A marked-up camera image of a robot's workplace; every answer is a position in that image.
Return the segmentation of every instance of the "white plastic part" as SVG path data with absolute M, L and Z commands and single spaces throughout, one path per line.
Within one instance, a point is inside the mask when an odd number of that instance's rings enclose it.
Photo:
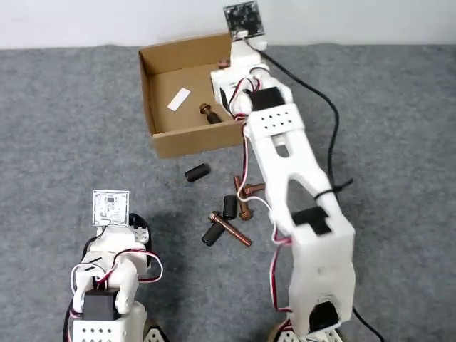
M 309 334 L 309 316 L 322 302 L 331 302 L 339 317 L 337 324 L 324 330 L 336 328 L 350 319 L 355 289 L 352 265 L 355 231 L 343 216 L 332 192 L 320 196 L 316 203 L 328 215 L 326 224 L 330 233 L 317 235 L 310 224 L 295 225 L 287 204 L 290 180 L 296 180 L 313 197 L 329 190 L 331 185 L 316 161 L 301 115 L 291 102 L 291 91 L 272 77 L 263 80 L 265 88 L 276 86 L 280 90 L 286 104 L 244 112 L 248 115 L 245 133 L 266 184 L 270 218 L 282 234 L 292 239 L 294 269 L 289 286 L 289 306 L 293 313 L 289 318 L 296 334 L 302 337 Z M 286 147 L 287 157 L 278 154 L 278 145 Z
M 132 228 L 132 232 L 135 235 L 136 242 L 146 244 L 149 241 L 149 230 L 145 227 Z
M 293 331 L 282 331 L 277 342 L 346 342 L 343 341 L 337 331 L 331 329 L 327 332 L 313 333 L 299 338 Z
M 249 43 L 258 50 L 265 50 L 267 47 L 266 36 L 250 38 Z M 230 61 L 231 67 L 242 68 L 261 63 L 261 56 L 245 41 L 234 41 L 231 44 Z
M 73 322 L 73 342 L 143 342 L 145 308 L 134 301 L 129 313 L 116 321 Z
M 135 234 L 129 227 L 108 227 L 103 236 L 91 244 L 83 262 L 93 262 L 108 271 L 116 253 L 124 249 L 144 248 L 144 244 L 136 241 Z M 125 254 L 117 258 L 116 268 L 109 278 L 109 287 L 119 289 L 115 305 L 120 314 L 129 312 L 138 289 L 138 276 L 142 276 L 146 271 L 147 258 L 143 254 Z M 82 312 L 84 295 L 87 290 L 93 288 L 92 276 L 99 275 L 100 272 L 96 269 L 86 271 L 86 267 L 76 271 L 77 289 L 73 297 L 75 311 Z

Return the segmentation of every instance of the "white wire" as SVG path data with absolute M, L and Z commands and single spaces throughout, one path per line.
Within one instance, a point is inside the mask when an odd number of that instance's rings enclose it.
M 122 255 L 122 254 L 134 254 L 134 253 L 146 254 L 149 257 L 154 258 L 157 261 L 158 265 L 160 266 L 160 275 L 156 279 L 153 279 L 153 280 L 150 280 L 150 281 L 141 281 L 141 283 L 150 284 L 150 283 L 156 283 L 157 281 L 161 280 L 161 278 L 163 277 L 163 264 L 162 264 L 160 258 L 158 257 L 158 255 L 156 255 L 155 253 L 149 252 L 149 251 L 145 251 L 145 250 L 144 251 L 140 251 L 140 250 L 138 250 L 138 251 L 121 252 L 121 254 L 119 254 L 119 256 Z
M 100 276 L 100 277 L 97 276 L 98 279 L 102 279 L 106 275 L 105 270 L 100 265 L 91 264 L 89 262 L 81 262 L 80 264 L 77 264 L 76 266 L 73 267 L 73 269 L 71 270 L 71 273 L 70 273 L 71 291 L 73 292 L 73 294 L 76 292 L 76 288 L 74 286 L 74 274 L 75 274 L 76 270 L 81 266 L 88 266 L 88 267 L 93 266 L 95 268 L 100 269 L 102 271 L 102 276 Z
M 245 153 L 245 174 L 244 174 L 244 177 L 242 178 L 241 185 L 239 186 L 239 189 L 237 190 L 237 199 L 239 201 L 241 201 L 241 202 L 249 202 L 249 201 L 252 201 L 252 200 L 256 200 L 256 201 L 260 201 L 261 203 L 263 203 L 266 206 L 266 208 L 268 208 L 269 218 L 271 219 L 271 223 L 273 225 L 272 235 L 271 235 L 272 242 L 275 245 L 280 245 L 280 244 L 287 243 L 287 241 L 283 240 L 283 239 L 282 240 L 276 240 L 275 236 L 276 236 L 276 233 L 277 233 L 277 223 L 276 223 L 276 220 L 273 217 L 271 217 L 272 208 L 268 204 L 268 202 L 266 202 L 264 199 L 262 199 L 261 197 L 258 197 L 258 196 L 250 196 L 250 197 L 245 197 L 245 198 L 243 198 L 241 196 L 241 191 L 244 189 L 245 183 L 247 181 L 247 175 L 249 173 L 249 148 L 247 146 L 247 138 L 245 137 L 245 135 L 244 135 L 244 153 Z

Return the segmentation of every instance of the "black rubber cylinder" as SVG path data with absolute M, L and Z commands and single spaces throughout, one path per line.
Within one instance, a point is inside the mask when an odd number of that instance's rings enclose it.
M 227 195 L 223 199 L 223 218 L 235 219 L 237 216 L 237 196 Z
M 187 181 L 192 183 L 195 180 L 198 180 L 199 178 L 208 175 L 210 172 L 211 167 L 208 164 L 201 164 L 192 168 L 191 170 L 186 171 L 185 178 L 187 178 Z
M 206 115 L 206 119 L 209 123 L 220 123 L 222 120 L 219 118 L 217 113 L 211 112 L 209 115 Z
M 206 234 L 203 235 L 201 240 L 210 247 L 219 239 L 220 235 L 222 235 L 224 231 L 225 228 L 219 222 L 215 222 Z

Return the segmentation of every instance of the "open cardboard box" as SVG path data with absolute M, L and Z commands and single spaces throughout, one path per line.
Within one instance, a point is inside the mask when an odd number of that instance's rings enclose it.
M 215 103 L 209 72 L 229 58 L 227 34 L 141 48 L 139 51 L 144 114 L 158 157 L 176 157 L 239 145 L 241 127 Z M 176 110 L 167 108 L 181 88 L 191 91 Z M 210 125 L 200 105 L 209 103 L 223 120 Z

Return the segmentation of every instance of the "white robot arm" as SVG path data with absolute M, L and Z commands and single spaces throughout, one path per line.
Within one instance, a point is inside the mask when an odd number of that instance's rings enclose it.
M 256 51 L 266 48 L 256 3 L 224 10 L 233 40 L 231 66 L 211 72 L 215 100 L 236 120 L 244 120 L 244 136 L 252 145 L 266 185 L 270 219 L 274 230 L 278 227 L 285 236 L 277 239 L 274 232 L 273 241 L 279 246 L 291 245 L 294 268 L 289 307 L 282 311 L 287 312 L 294 333 L 305 341 L 333 331 L 351 317 L 355 231 L 338 205 L 333 184 L 316 161 L 290 88 L 271 76 Z M 286 153 L 279 155 L 277 147 Z M 316 198 L 315 207 L 290 212 L 290 180 Z
M 147 222 L 128 214 L 128 192 L 94 190 L 93 207 L 97 235 L 71 272 L 73 300 L 68 313 L 74 322 L 71 333 L 66 319 L 63 340 L 143 342 L 153 335 L 154 341 L 166 341 L 158 327 L 145 331 L 146 310 L 134 300 L 140 282 L 159 281 L 163 273 L 160 259 L 151 251 Z M 140 278 L 152 260 L 160 267 L 159 275 Z

